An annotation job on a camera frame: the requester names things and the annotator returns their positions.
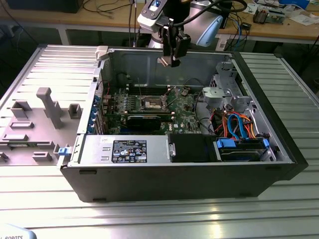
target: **cable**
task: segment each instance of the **cable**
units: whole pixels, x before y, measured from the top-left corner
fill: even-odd
[[[183,22],[180,22],[180,23],[173,23],[172,26],[173,27],[180,27],[180,26],[184,26],[185,24],[188,24],[190,23],[191,21],[195,20],[196,18],[198,18],[199,16],[201,16],[204,12],[206,12],[207,10],[209,10],[212,6],[215,6],[217,4],[219,4],[220,2],[223,2],[223,1],[228,1],[228,0],[217,0],[211,4],[209,4],[208,6],[206,6],[203,10],[199,11],[197,14],[195,14],[194,16],[190,17],[189,19],[183,21]],[[232,1],[236,1],[236,2],[239,2],[243,5],[242,8],[240,9],[227,9],[227,8],[224,8],[224,7],[221,7],[220,5],[218,5],[218,8],[221,9],[223,12],[240,12],[240,11],[243,11],[247,8],[247,3],[244,1],[244,0],[232,0]]]
[[[250,124],[250,128],[251,128],[251,135],[252,135],[252,137],[253,137],[253,138],[256,138],[256,137],[255,137],[255,134],[254,134],[254,129],[253,129],[253,124],[252,124],[252,123]]]
[[[232,114],[232,115],[230,115],[230,116],[228,117],[227,126],[228,126],[229,132],[230,132],[237,140],[239,140],[239,137],[238,137],[238,136],[233,132],[233,130],[231,129],[231,124],[230,124],[231,120],[230,120],[230,119],[231,119],[232,117],[237,117],[237,119],[238,119],[238,124],[239,124],[239,130],[240,130],[241,136],[242,136],[243,138],[247,138],[246,132],[244,131],[243,122],[242,122],[242,120],[241,120],[241,118],[240,118],[239,115]]]
[[[96,89],[98,90],[101,86],[101,83],[104,82],[104,83],[108,83],[109,84],[109,89],[110,89],[110,83],[108,81],[100,81],[100,83],[97,85]]]
[[[236,45],[235,45],[235,48],[234,48],[234,51],[236,50],[237,46],[238,46],[238,42],[240,41],[240,37],[241,37],[241,28],[240,28],[240,25],[238,23],[238,21],[230,18],[232,21],[234,21],[235,23],[237,23],[237,26],[238,26],[238,31],[239,31],[239,36],[238,36],[238,39],[237,39],[237,42],[236,42]]]
[[[19,41],[20,41],[20,36],[21,36],[22,32],[23,32],[23,29],[21,29],[21,32],[19,33],[18,41],[16,42],[16,51],[18,52],[19,55],[20,55],[20,53],[19,53]]]
[[[314,44],[312,45],[312,47],[310,48],[309,52],[311,52],[313,50],[313,48],[315,47],[318,40],[319,40],[319,35],[318,35],[317,39],[315,40]]]
[[[116,10],[116,9],[119,9],[119,8],[122,8],[122,7],[125,7],[125,6],[129,6],[130,4],[126,4],[126,5],[122,5],[122,6],[118,6],[118,7],[115,7],[113,9],[108,9],[108,10],[103,10],[103,11],[94,11],[94,10],[90,10],[90,9],[87,9],[85,7],[85,4],[87,4],[89,1],[91,0],[87,0],[86,2],[83,3],[83,8],[87,11],[90,11],[90,12],[108,12],[108,11],[113,11],[113,10]]]
[[[136,0],[135,0],[135,6],[134,6],[134,42],[133,47],[136,47]]]
[[[132,6],[133,6],[133,4],[130,4],[130,14],[129,14],[129,47],[131,47],[131,17],[132,17]]]
[[[200,83],[203,87],[205,87],[205,85],[197,78],[189,78],[184,82],[184,86],[186,86],[186,83],[190,80],[196,80],[198,83]]]
[[[197,103],[198,103],[198,99],[199,99],[199,97],[200,97],[200,95],[201,95],[202,93],[203,93],[203,91],[200,91],[200,93],[198,94],[196,103],[195,103],[195,107],[194,107],[195,117],[196,117],[197,121],[199,122],[199,124],[200,124],[201,126],[203,126],[203,127],[208,131],[209,134],[216,136],[210,128],[208,128],[206,125],[204,125],[204,124],[198,119],[198,116],[197,116],[197,111],[196,111],[196,110],[197,110]]]
[[[27,31],[23,28],[23,26],[21,26],[21,24],[20,24],[19,22],[17,22],[17,20],[15,20],[15,18],[7,11],[7,9],[4,7],[4,4],[3,4],[2,0],[0,0],[0,2],[1,2],[1,5],[2,5],[2,8],[3,8],[4,11],[9,15],[9,17],[10,17],[13,21],[15,21],[15,23],[18,24],[19,27],[21,27],[21,28],[24,30],[24,32],[32,39],[32,41],[33,41],[36,45],[38,45],[39,43],[29,34],[29,32],[27,32]]]

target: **aluminum profile table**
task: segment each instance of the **aluminum profile table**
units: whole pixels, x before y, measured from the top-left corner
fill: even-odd
[[[12,96],[24,86],[22,83],[34,79],[29,76],[36,65],[44,66],[44,63],[49,67],[56,63],[54,59],[49,59],[50,62],[44,59],[47,49],[74,56],[80,50],[95,50],[62,46],[38,49],[5,99],[14,100]],[[242,53],[242,57],[310,165],[296,178],[274,184],[258,198],[99,204],[81,202],[56,166],[3,166],[0,167],[0,221],[32,229],[38,239],[317,239],[318,100],[283,59],[251,53]],[[83,56],[76,59],[78,65],[64,70],[82,71],[80,65],[84,64],[92,74],[95,61],[84,63]],[[64,58],[63,63],[73,64],[67,61]],[[41,86],[54,84],[49,74],[46,79],[34,82]],[[85,80],[82,84],[75,88],[88,87]],[[81,104],[80,98],[72,100]],[[0,117],[8,114],[2,107]]]

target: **electronic equipment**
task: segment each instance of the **electronic equipment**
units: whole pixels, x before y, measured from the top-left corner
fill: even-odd
[[[257,197],[307,167],[288,132],[305,126],[286,112],[317,103],[281,58],[190,51],[167,68],[160,56],[38,48],[0,101],[0,164],[56,164],[84,202]],[[285,105],[282,88],[300,98]]]
[[[6,0],[11,9],[77,13],[83,0]]]
[[[282,24],[285,17],[284,12],[280,9],[269,6],[258,6],[253,16],[253,21],[259,24],[264,24],[265,22]]]

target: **power supply label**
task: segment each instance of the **power supply label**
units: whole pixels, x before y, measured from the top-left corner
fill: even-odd
[[[146,163],[146,140],[114,140],[113,163]]]

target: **desk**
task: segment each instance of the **desk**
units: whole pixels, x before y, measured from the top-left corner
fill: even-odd
[[[101,4],[108,1],[112,2],[112,0],[96,1]],[[119,0],[116,4],[110,5],[110,8],[124,4],[127,4],[126,0]],[[96,9],[94,1],[90,1],[86,4],[86,7],[91,10]],[[138,13],[142,8],[143,4],[139,3]],[[128,6],[115,10],[113,19],[99,15],[95,12],[86,11],[83,8],[76,14],[33,10],[11,10],[8,6],[6,6],[6,9],[23,26],[56,28],[59,31],[61,42],[64,45],[70,45],[66,33],[67,29],[128,32],[128,16],[130,9]],[[290,19],[285,19],[284,24],[282,25],[270,23],[260,25],[253,23],[252,15],[249,13],[241,12],[239,15],[243,21],[252,24],[248,40],[312,44],[319,34],[319,24],[304,26]],[[16,25],[2,8],[0,8],[0,24]],[[219,41],[216,50],[223,50],[227,39],[232,38],[234,34],[236,34],[236,29],[232,22],[228,21],[226,28],[218,31],[216,37],[219,38]]]

